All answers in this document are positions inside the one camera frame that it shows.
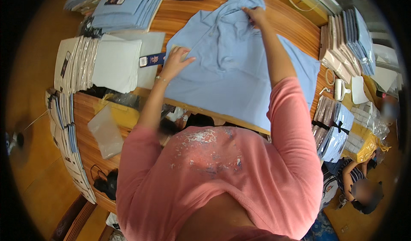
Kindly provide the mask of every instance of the woman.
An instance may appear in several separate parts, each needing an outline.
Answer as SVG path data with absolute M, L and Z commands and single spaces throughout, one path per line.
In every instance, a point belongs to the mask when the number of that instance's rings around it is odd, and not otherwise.
M 381 182 L 376 183 L 367 179 L 367 165 L 375 157 L 376 151 L 365 162 L 359 164 L 348 158 L 333 162 L 324 162 L 331 174 L 336 176 L 338 187 L 343 192 L 345 199 L 341 201 L 340 208 L 345 203 L 352 202 L 353 206 L 364 214 L 372 213 L 383 198 Z
M 121 153 L 117 213 L 128 240 L 300 239 L 313 224 L 323 174 L 307 103 L 265 11 L 243 10 L 267 54 L 272 144 L 247 129 L 192 126 L 161 150 L 167 84 L 195 60 L 173 49 Z

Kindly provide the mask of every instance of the pink sleeve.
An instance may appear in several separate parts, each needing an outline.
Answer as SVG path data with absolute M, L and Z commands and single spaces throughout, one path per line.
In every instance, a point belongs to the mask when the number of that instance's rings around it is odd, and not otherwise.
M 117 214 L 128 212 L 138 186 L 161 153 L 156 132 L 136 125 L 124 141 L 118 169 Z
M 296 77 L 285 78 L 273 88 L 267 117 L 272 143 L 287 169 L 307 186 L 317 185 L 319 175 L 322 177 L 320 160 L 310 112 Z

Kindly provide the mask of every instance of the pink packaged shirt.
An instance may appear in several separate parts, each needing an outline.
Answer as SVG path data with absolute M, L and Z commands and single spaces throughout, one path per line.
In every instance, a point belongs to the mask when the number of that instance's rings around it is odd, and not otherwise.
M 272 144 L 238 127 L 188 127 L 161 150 L 136 125 L 121 152 L 117 214 L 127 240 L 175 240 L 198 208 L 228 192 L 260 229 L 301 239 L 323 189 L 311 119 L 298 79 L 271 92 Z

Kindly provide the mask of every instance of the blue hang tag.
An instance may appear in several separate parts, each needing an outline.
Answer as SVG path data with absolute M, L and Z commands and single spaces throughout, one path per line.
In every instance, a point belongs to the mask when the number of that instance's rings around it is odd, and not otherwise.
M 143 56 L 140 57 L 139 65 L 140 68 L 164 64 L 164 60 L 166 59 L 166 53 L 156 53 L 153 55 Z

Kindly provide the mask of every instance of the bracelet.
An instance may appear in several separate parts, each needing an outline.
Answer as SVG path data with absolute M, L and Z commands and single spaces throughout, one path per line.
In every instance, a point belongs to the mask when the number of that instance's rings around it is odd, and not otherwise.
M 160 77 L 160 75 L 156 76 L 156 79 L 162 79 L 163 82 L 166 82 L 166 79 L 163 79 L 162 77 Z

